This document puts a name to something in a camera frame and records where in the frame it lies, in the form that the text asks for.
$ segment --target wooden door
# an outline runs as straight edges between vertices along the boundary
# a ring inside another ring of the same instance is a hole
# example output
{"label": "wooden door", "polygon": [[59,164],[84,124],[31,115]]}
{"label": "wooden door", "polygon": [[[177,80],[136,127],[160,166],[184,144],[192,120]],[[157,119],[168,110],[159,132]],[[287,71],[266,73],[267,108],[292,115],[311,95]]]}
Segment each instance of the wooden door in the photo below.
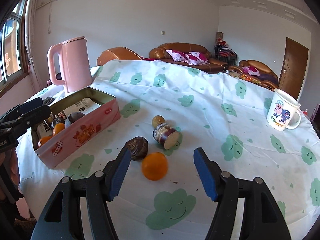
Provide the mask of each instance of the wooden door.
{"label": "wooden door", "polygon": [[307,68],[308,53],[308,48],[287,37],[279,89],[295,99],[298,98],[301,90]]}

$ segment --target open tin box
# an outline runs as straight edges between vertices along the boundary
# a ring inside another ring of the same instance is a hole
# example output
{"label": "open tin box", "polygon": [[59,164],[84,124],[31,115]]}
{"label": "open tin box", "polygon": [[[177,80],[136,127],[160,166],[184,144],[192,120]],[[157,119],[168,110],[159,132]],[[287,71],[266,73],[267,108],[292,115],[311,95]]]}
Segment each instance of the open tin box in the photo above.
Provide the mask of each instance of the open tin box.
{"label": "open tin box", "polygon": [[101,106],[66,127],[40,148],[38,148],[39,137],[36,132],[39,124],[31,128],[33,149],[49,169],[53,169],[121,116],[115,96],[91,87],[81,89],[54,103],[50,106],[51,112],[57,115],[84,98],[91,98]]}

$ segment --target window frame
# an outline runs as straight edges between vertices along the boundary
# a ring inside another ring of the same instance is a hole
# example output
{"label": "window frame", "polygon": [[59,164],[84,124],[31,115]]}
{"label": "window frame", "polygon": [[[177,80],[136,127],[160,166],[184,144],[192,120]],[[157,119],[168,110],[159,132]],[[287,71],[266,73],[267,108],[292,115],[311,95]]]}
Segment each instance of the window frame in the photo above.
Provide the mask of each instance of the window frame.
{"label": "window frame", "polygon": [[13,30],[5,35],[5,25],[0,30],[0,71],[2,72],[3,80],[0,81],[0,98],[10,90],[14,85],[20,82],[23,78],[29,75],[28,73],[28,57],[24,41],[24,20],[25,20],[25,11],[27,6],[27,0],[20,0],[18,13],[11,12],[8,19],[17,21],[17,30],[16,30],[16,46],[17,46],[17,61],[20,65],[20,69],[11,75],[7,75],[7,69],[5,66],[5,39],[13,35]]}

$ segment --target curtain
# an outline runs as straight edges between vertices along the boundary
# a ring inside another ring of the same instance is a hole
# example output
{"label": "curtain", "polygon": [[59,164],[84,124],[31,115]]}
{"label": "curtain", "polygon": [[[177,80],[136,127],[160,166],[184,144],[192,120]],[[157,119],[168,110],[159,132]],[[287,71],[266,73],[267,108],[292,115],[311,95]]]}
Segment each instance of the curtain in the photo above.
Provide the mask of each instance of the curtain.
{"label": "curtain", "polygon": [[28,0],[25,16],[25,46],[28,54],[28,71],[30,75],[31,86],[33,92],[36,94],[41,87],[40,74],[37,66],[33,60],[33,32],[34,32],[34,19],[36,14],[37,0]]}

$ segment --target brown leather sofa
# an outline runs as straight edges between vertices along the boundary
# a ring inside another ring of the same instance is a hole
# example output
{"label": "brown leather sofa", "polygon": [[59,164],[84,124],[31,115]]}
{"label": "brown leather sofa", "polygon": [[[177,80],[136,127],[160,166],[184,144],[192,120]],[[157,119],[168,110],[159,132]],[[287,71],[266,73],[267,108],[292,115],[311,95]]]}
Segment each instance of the brown leather sofa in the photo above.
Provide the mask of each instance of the brown leather sofa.
{"label": "brown leather sofa", "polygon": [[110,60],[142,60],[142,58],[133,50],[126,47],[116,47],[107,49],[101,53],[97,59],[97,66],[102,66]]}
{"label": "brown leather sofa", "polygon": [[[271,68],[269,68],[266,64],[257,61],[257,60],[241,60],[239,62],[239,66],[229,66],[228,70],[229,71],[235,71],[237,73],[244,73],[242,67],[246,66],[252,66],[255,67],[256,69],[259,70],[260,73],[260,78],[258,76],[252,76],[252,78],[257,79],[261,81],[261,86],[264,88],[267,88],[271,91],[274,91],[276,88],[279,87],[279,80],[278,76],[276,73],[272,71]],[[271,80],[265,80],[265,76],[271,76],[274,81],[272,82]]]}
{"label": "brown leather sofa", "polygon": [[[169,49],[178,50],[183,53],[188,53],[191,51],[201,52],[206,55],[209,61],[209,64],[192,66],[192,65],[188,65],[185,62],[174,62],[172,57],[166,52],[166,50],[169,50]],[[171,64],[197,68],[210,74],[223,72],[228,67],[228,64],[226,62],[212,58],[210,51],[208,51],[205,47],[197,44],[191,44],[191,43],[171,42],[171,43],[162,44],[159,47],[154,48],[153,50],[150,51],[149,58],[159,59]]]}

